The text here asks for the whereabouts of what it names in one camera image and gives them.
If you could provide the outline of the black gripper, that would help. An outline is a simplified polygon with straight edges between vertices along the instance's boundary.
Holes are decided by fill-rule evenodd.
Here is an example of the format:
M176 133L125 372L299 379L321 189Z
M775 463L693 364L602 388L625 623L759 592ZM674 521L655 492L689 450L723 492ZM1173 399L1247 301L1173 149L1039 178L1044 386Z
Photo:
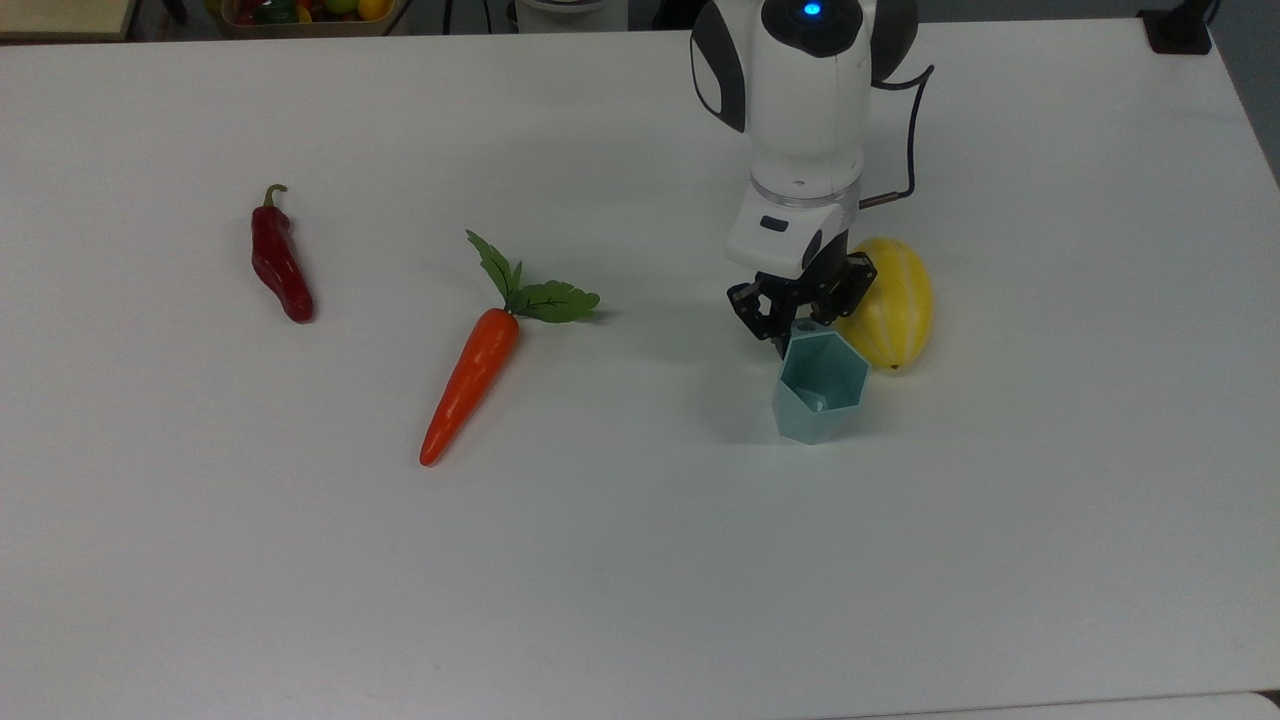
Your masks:
M797 279L756 273L732 286L727 299L735 315L759 341L772 342L785 360L797 314L809 311L819 325L851 316L874 284L878 270L869 255L849 251L849 234L837 234L817 252Z

